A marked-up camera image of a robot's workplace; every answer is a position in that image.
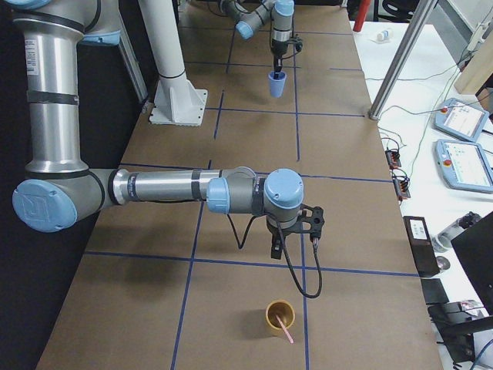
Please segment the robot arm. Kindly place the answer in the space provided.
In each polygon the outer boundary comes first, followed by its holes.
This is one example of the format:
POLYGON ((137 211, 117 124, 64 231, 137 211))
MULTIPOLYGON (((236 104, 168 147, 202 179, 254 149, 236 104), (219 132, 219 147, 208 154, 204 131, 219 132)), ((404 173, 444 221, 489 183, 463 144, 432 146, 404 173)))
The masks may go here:
POLYGON ((239 1, 218 1, 219 10, 235 22, 236 31, 245 40, 261 27, 270 25, 270 51, 273 55, 273 79, 280 80, 284 55, 288 45, 299 52, 303 46, 293 33, 294 1, 261 1, 253 11, 247 11, 239 1))
MULTIPOLYGON (((15 215, 10 196, 24 178, 32 158, 27 79, 22 33, 12 22, 12 10, 1 4, 1 264, 25 264, 47 254, 66 260, 82 252, 96 222, 91 216, 56 234, 42 234, 25 226, 15 215)), ((111 48, 83 46, 82 157, 96 168, 120 164, 136 124, 138 103, 130 91, 122 57, 111 48)))

